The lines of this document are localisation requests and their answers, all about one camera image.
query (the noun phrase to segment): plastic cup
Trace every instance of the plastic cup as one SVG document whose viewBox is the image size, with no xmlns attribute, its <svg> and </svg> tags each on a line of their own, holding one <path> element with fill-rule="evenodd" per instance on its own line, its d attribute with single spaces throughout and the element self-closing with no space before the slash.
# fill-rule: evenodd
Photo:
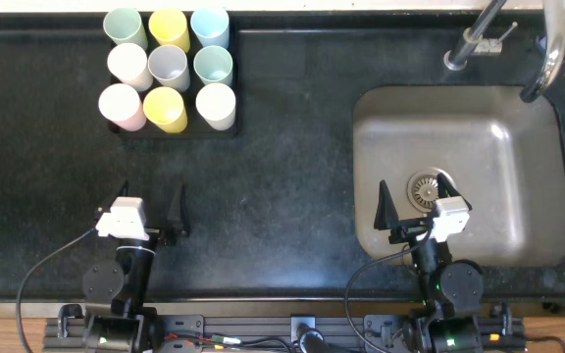
<svg viewBox="0 0 565 353">
<path fill-rule="evenodd" d="M 167 87 L 185 92 L 191 84 L 186 54 L 175 45 L 162 45 L 149 55 L 149 72 Z"/>
<path fill-rule="evenodd" d="M 204 84 L 232 85 L 232 56 L 220 46 L 208 46 L 197 52 L 193 68 Z"/>
<path fill-rule="evenodd" d="M 191 47 L 186 17 L 178 9 L 154 12 L 149 18 L 149 31 L 161 45 L 176 45 L 185 53 Z"/>
<path fill-rule="evenodd" d="M 143 106 L 134 88 L 124 83 L 108 86 L 99 96 L 99 111 L 122 129 L 137 131 L 145 125 Z"/>
<path fill-rule="evenodd" d="M 186 128 L 184 102 L 173 88 L 152 89 L 143 101 L 143 111 L 147 119 L 164 132 L 182 132 Z"/>
<path fill-rule="evenodd" d="M 116 44 L 134 43 L 147 49 L 147 36 L 138 11 L 131 8 L 115 9 L 104 18 L 104 31 Z"/>
<path fill-rule="evenodd" d="M 147 90 L 154 78 L 147 70 L 147 54 L 134 43 L 119 44 L 108 54 L 108 70 L 138 92 Z"/>
<path fill-rule="evenodd" d="M 195 98 L 197 112 L 212 128 L 228 129 L 234 124 L 236 97 L 225 84 L 211 83 L 204 86 Z"/>
<path fill-rule="evenodd" d="M 222 8 L 200 9 L 191 15 L 191 28 L 202 46 L 228 48 L 231 42 L 230 19 Z"/>
</svg>

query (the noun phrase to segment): pink cup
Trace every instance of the pink cup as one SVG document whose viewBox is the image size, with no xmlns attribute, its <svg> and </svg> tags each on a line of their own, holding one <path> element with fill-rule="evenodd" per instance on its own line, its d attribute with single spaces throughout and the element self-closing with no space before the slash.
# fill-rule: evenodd
<svg viewBox="0 0 565 353">
<path fill-rule="evenodd" d="M 145 125 L 143 104 L 134 88 L 124 83 L 108 86 L 99 96 L 99 111 L 122 129 L 137 131 Z"/>
</svg>

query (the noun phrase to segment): faucet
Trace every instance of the faucet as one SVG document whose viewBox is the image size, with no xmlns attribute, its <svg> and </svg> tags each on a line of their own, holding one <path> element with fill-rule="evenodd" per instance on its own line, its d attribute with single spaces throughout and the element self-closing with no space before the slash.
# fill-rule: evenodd
<svg viewBox="0 0 565 353">
<path fill-rule="evenodd" d="M 505 2 L 507 0 L 491 0 L 472 27 L 464 30 L 455 49 L 446 52 L 443 57 L 443 61 L 449 69 L 459 71 L 466 67 L 468 58 L 475 53 L 475 49 L 482 43 L 483 33 L 498 15 Z M 546 22 L 546 54 L 536 77 L 520 92 L 520 98 L 527 103 L 535 101 L 552 84 L 559 73 L 559 69 L 561 69 L 565 54 L 564 2 L 562 0 L 542 0 L 542 5 Z M 508 32 L 503 34 L 496 43 L 500 44 Z"/>
</svg>

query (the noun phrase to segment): sink basin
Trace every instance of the sink basin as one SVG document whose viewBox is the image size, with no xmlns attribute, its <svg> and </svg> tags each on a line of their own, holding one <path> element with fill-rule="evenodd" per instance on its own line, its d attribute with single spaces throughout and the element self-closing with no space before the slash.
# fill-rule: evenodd
<svg viewBox="0 0 565 353">
<path fill-rule="evenodd" d="M 376 88 L 353 113 L 356 234 L 374 258 L 395 253 L 374 230 L 379 182 L 400 219 L 421 217 L 445 172 L 472 204 L 448 239 L 455 259 L 488 266 L 546 266 L 565 257 L 565 163 L 555 110 L 520 87 Z"/>
</svg>

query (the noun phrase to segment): black tray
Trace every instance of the black tray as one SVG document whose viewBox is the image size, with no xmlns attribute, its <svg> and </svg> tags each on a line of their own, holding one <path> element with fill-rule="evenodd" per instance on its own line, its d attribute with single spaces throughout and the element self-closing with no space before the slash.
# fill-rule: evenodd
<svg viewBox="0 0 565 353">
<path fill-rule="evenodd" d="M 189 76 L 191 79 L 191 85 L 189 86 L 186 92 L 181 93 L 182 100 L 184 101 L 184 108 L 186 109 L 186 116 L 187 116 L 187 124 L 186 128 L 183 132 L 180 133 L 167 133 L 162 131 L 159 127 L 154 125 L 152 122 L 147 122 L 145 126 L 137 131 L 127 131 L 119 126 L 117 126 L 113 122 L 108 122 L 108 129 L 113 132 L 117 133 L 119 136 L 129 137 L 129 138 L 180 138 L 180 139 L 211 139 L 211 138 L 230 138 L 236 135 L 238 131 L 238 107 L 235 106 L 235 113 L 234 113 L 234 124 L 223 131 L 215 130 L 212 128 L 202 116 L 197 112 L 195 108 L 195 97 L 197 93 L 204 87 L 204 83 L 200 77 L 195 73 L 195 69 L 193 68 L 193 59 L 195 58 L 195 54 L 202 49 L 202 44 L 200 43 L 199 39 L 190 26 L 190 15 L 186 15 L 186 23 L 188 26 L 188 34 L 189 40 L 191 42 L 191 47 L 186 53 L 186 60 L 188 62 L 188 69 L 189 69 Z M 149 58 L 150 53 L 158 48 L 160 44 L 156 41 L 156 38 L 150 33 L 148 28 L 149 23 L 149 14 L 141 14 L 141 19 L 143 21 L 143 25 L 145 26 L 145 32 L 147 33 L 147 57 Z M 236 70 L 238 65 L 236 64 L 236 43 L 235 43 L 236 35 L 234 26 L 231 25 L 231 43 L 229 45 L 228 51 L 231 53 L 232 56 L 232 91 L 234 91 L 234 95 L 237 97 L 236 105 L 238 106 L 238 75 L 236 74 Z M 116 44 L 111 41 L 111 48 L 114 48 Z M 121 83 L 121 81 L 116 78 L 115 76 L 111 75 L 110 84 L 114 83 Z M 156 87 L 162 87 L 163 85 L 158 82 L 156 78 L 154 78 L 154 82 L 152 83 L 149 89 L 139 92 L 138 95 L 141 98 L 141 102 L 145 99 L 145 96 L 149 91 Z"/>
</svg>

